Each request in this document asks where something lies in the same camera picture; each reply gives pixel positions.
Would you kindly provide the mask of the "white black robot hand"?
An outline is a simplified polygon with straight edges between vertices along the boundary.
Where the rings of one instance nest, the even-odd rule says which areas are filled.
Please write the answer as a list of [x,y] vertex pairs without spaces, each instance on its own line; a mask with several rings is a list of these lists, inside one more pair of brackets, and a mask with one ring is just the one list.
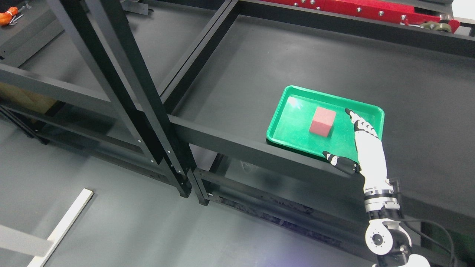
[[382,141],[374,127],[362,116],[346,108],[354,128],[354,143],[357,161],[323,151],[323,156],[336,169],[350,175],[364,178],[363,192],[375,194],[393,192],[393,186],[387,179],[387,164]]

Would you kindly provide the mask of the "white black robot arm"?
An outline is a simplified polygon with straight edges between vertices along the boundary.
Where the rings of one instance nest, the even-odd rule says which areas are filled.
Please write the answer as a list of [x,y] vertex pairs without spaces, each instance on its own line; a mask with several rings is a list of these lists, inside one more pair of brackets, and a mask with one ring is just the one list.
[[399,202],[399,181],[390,179],[392,189],[372,189],[365,193],[369,217],[364,239],[375,254],[374,267],[429,267],[426,257],[413,252],[409,233],[401,226],[403,214]]

